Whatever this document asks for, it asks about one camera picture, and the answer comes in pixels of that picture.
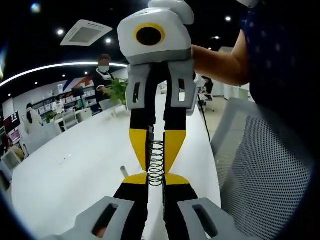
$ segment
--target black cable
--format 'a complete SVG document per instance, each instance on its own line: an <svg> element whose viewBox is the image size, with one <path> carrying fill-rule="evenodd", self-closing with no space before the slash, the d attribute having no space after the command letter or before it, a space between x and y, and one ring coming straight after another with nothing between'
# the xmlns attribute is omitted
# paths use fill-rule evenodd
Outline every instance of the black cable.
<svg viewBox="0 0 320 240"><path fill-rule="evenodd" d="M206 131L208 133L209 142L211 142L210 133L209 133L208 125L207 125L207 119L206 119L206 116L205 116L205 111L204 111L204 108L202 106L202 101L200 99L200 95L199 94L198 94L198 99L199 99L199 105L201 107L201 112L202 112L203 118L204 118L205 128L206 128Z"/></svg>

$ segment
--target dark shirt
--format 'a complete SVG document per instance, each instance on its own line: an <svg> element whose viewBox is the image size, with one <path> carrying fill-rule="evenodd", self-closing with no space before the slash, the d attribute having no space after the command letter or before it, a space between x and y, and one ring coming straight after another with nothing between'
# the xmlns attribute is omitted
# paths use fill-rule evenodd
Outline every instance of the dark shirt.
<svg viewBox="0 0 320 240"><path fill-rule="evenodd" d="M280 115L319 156L317 111L312 107L317 100L315 65L311 57L306 57L296 23L289 20L285 10L260 4L241 22L248 52L250 92L258 105Z"/></svg>
<svg viewBox="0 0 320 240"><path fill-rule="evenodd" d="M104 94L102 91L98 91L97 87L98 86L108 87L112 84L112 80L115 79L111 73L101 73L101 74L103 74L103 75L109 74L111 77L111 80L104 80L103 77L99 73L97 73L97 71L94 71L93 76L92 76L92 81L93 81L93 84L95 87L94 90L95 90L95 98L96 98L97 103L99 103L103 100L106 100L106 99L110 99L109 95Z"/></svg>

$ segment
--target person's arm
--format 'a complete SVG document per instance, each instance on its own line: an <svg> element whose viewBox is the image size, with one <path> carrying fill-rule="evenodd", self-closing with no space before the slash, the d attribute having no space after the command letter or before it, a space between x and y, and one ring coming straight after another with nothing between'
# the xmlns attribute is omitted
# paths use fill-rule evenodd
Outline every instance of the person's arm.
<svg viewBox="0 0 320 240"><path fill-rule="evenodd" d="M24 130L25 130L26 134L29 135L29 122L24 122Z"/></svg>
<svg viewBox="0 0 320 240"><path fill-rule="evenodd" d="M62 112L65 112L65 104L63 101L60 101L61 107L62 107Z"/></svg>
<svg viewBox="0 0 320 240"><path fill-rule="evenodd" d="M192 45L196 73L228 85L249 82L246 37L241 30L231 54Z"/></svg>
<svg viewBox="0 0 320 240"><path fill-rule="evenodd" d="M54 103L52 104L52 111L53 111L54 113L57 112L57 104L56 104L56 102L54 102Z"/></svg>
<svg viewBox="0 0 320 240"><path fill-rule="evenodd" d="M43 121L42 121L41 116L36 111L34 111L34 115L37 118L39 124L43 126Z"/></svg>

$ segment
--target led light strip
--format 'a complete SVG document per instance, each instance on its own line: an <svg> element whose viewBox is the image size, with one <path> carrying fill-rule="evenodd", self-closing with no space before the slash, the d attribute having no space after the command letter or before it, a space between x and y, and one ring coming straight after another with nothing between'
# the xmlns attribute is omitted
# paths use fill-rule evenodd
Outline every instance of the led light strip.
<svg viewBox="0 0 320 240"><path fill-rule="evenodd" d="M38 67L38 68L29 70L29 71L25 71L25 72L19 73L18 75L15 75L13 77L10 77L9 79L7 79L7 80L3 81L2 83L0 83L0 88L3 85L9 83L10 81L12 81L14 79L17 79L17 78L19 78L19 77L21 77L23 75L27 75L27 74L30 74L30 73L33 73L33 72L37 72L37 71L40 71L40 70L57 68L57 67L65 67L65 66L81 66L81 65L98 65L98 63L97 62L93 62L93 61L68 62L68 63L60 63L60 64L54 64L54 65L49 65L49 66ZM127 68L128 67L128 65L120 64L120 63L110 63L110 66L122 67L122 68Z"/></svg>

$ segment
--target ceiling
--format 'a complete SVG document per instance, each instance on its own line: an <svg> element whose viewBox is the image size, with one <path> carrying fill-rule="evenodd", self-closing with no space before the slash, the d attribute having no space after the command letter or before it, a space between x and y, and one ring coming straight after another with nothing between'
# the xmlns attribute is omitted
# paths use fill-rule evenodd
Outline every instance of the ceiling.
<svg viewBox="0 0 320 240"><path fill-rule="evenodd" d="M113 63L127 63L120 52L117 26L129 15L147 7L149 0L90 0L75 5L68 0L43 0L37 3L40 13L32 13L33 1L24 0L16 4L6 1L8 6L5 17L7 23L2 30L0 46L6 49L4 80L19 73L35 68L70 62L94 62L100 54L109 54ZM236 0L186 0L195 15L194 25L187 26L192 43L217 51L220 47L233 47L239 35L240 15L246 10ZM57 34L58 29L65 33L78 20L89 20L113 28L90 47L60 46L64 35ZM57 67L41 70L19 77L0 88L0 103L16 97L34 88L50 83L84 76L96 67Z"/></svg>

